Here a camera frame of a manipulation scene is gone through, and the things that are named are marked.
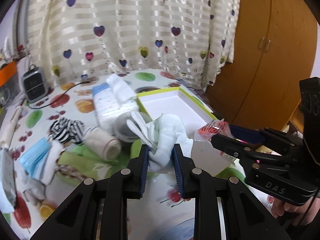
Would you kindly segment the person's right hand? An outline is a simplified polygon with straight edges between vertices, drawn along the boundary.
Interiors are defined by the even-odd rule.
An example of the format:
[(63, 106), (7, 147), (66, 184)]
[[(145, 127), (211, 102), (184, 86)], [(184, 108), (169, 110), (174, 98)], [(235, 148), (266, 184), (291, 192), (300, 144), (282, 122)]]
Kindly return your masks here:
[(308, 209), (311, 202), (312, 198), (310, 198), (303, 206), (294, 206), (274, 198), (271, 213), (274, 218), (282, 216), (285, 212), (296, 213), (298, 214), (298, 217), (292, 223), (293, 226), (308, 225), (314, 220), (319, 212), (319, 198), (316, 198), (310, 209)]

